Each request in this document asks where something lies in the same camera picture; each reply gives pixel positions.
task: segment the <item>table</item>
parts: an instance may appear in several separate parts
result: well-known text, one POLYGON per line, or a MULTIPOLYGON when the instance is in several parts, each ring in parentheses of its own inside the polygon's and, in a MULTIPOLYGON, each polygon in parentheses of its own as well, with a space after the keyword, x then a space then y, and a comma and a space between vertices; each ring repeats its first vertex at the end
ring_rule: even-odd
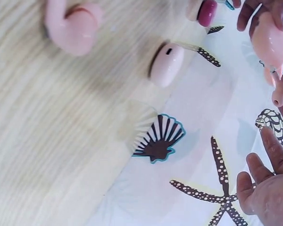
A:
POLYGON ((45 1, 0 0, 0 226, 83 226, 132 154, 127 115, 159 112, 195 54, 160 89, 148 79, 157 49, 207 32, 184 0, 93 2, 105 22, 75 58, 44 36, 45 1))

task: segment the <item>pink plastic toy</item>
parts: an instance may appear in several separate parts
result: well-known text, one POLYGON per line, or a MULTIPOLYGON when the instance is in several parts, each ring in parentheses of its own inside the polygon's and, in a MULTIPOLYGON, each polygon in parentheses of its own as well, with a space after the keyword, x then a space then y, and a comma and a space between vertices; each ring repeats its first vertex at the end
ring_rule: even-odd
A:
POLYGON ((208 27, 214 20, 216 11, 215 0, 188 0, 186 17, 191 21, 198 21, 203 27, 208 27))
POLYGON ((178 74, 184 60, 184 48, 166 44, 156 56, 150 74, 151 81, 162 88, 169 86, 178 74))
POLYGON ((272 101, 276 107, 283 106, 283 93, 277 87, 283 73, 283 32, 280 31, 270 12, 261 14, 251 42, 257 56, 264 62, 265 79, 275 87, 272 101))
POLYGON ((52 41, 74 56, 90 52, 102 21, 101 8, 84 3, 66 15, 66 0, 47 0, 45 26, 52 41))

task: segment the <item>black slot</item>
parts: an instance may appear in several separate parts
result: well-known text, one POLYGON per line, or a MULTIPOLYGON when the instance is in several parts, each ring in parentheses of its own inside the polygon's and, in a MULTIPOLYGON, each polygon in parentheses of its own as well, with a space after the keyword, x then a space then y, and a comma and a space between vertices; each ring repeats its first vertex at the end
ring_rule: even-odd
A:
POLYGON ((167 55, 169 55, 172 52, 172 49, 168 49, 168 51, 166 52, 167 55))

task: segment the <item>conch shell print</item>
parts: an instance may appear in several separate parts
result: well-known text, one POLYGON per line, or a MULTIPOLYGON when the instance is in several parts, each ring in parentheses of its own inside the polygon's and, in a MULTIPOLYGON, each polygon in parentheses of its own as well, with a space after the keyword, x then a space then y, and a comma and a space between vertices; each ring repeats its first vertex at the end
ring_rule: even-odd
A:
POLYGON ((255 125, 258 129, 270 127, 283 146, 283 117, 280 113, 271 109, 264 109, 260 115, 258 115, 255 125))

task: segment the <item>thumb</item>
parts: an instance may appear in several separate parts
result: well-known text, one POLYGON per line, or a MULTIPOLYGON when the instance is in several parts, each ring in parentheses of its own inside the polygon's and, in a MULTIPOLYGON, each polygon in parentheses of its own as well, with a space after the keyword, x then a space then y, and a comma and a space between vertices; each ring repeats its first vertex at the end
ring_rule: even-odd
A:
POLYGON ((283 31, 283 1, 275 1, 272 15, 277 28, 283 31))

